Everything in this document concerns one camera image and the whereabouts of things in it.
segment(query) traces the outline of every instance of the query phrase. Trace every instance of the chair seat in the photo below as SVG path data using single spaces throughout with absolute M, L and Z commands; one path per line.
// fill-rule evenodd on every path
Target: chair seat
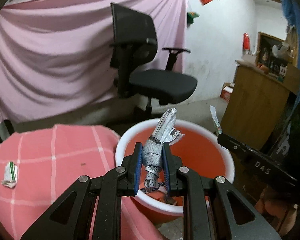
M 129 84 L 135 93 L 157 98 L 161 105 L 166 105 L 189 98 L 197 87 L 197 80 L 181 73 L 149 69 L 131 73 Z

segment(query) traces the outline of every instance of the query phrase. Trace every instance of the metal screw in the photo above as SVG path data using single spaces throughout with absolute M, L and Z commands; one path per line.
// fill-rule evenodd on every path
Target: metal screw
M 186 167 L 186 166 L 182 166 L 179 168 L 179 171 L 182 172 L 182 173 L 187 173 L 189 171 L 189 168 Z
M 219 176 L 219 177 L 216 178 L 216 181 L 219 182 L 219 183 L 225 183 L 226 179 L 222 176 Z
M 123 173 L 123 172 L 126 171 L 126 168 L 123 167 L 123 166 L 119 166 L 119 167 L 117 167 L 115 170 L 116 170 L 116 172 L 118 172 L 118 173 Z
M 83 175 L 83 176 L 79 177 L 80 182 L 86 182 L 87 180 L 88 180 L 88 176 L 86 176 L 86 175 Z

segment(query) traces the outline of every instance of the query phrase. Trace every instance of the wooden cabinet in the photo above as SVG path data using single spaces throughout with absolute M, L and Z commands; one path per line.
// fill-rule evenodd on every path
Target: wooden cabinet
M 300 71 L 293 67 L 291 72 L 294 72 L 294 82 L 299 85 Z M 221 121 L 223 132 L 255 149 L 261 149 L 274 130 L 289 93 L 292 90 L 298 92 L 293 89 L 295 87 L 290 82 L 281 83 L 255 67 L 240 64 L 234 90 Z

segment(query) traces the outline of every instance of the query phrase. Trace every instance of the small paper packet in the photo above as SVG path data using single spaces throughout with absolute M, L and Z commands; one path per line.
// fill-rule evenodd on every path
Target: small paper packet
M 9 188 L 14 188 L 17 184 L 17 174 L 18 166 L 13 162 L 8 162 L 4 168 L 4 178 L 1 184 Z
M 216 108 L 214 106 L 210 106 L 210 113 L 211 113 L 211 116 L 213 119 L 214 126 L 216 127 L 217 133 L 219 135 L 222 133 L 222 129 L 221 129 L 218 117 L 217 117 Z

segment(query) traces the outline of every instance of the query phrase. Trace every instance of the pink sheet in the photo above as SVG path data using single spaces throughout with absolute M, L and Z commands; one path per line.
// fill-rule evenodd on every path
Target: pink sheet
M 36 0 L 0 12 L 0 122 L 26 122 L 116 95 L 109 67 L 110 2 L 150 14 L 158 53 L 147 68 L 164 69 L 183 47 L 186 0 Z M 182 71 L 182 55 L 175 71 Z
M 0 221 L 10 235 L 19 240 L 79 176 L 94 178 L 114 168 L 118 139 L 102 126 L 55 125 L 14 133 L 0 144 L 0 181 L 7 162 L 18 166 L 15 188 L 0 184 Z M 122 198 L 121 239 L 163 239 L 129 197 Z

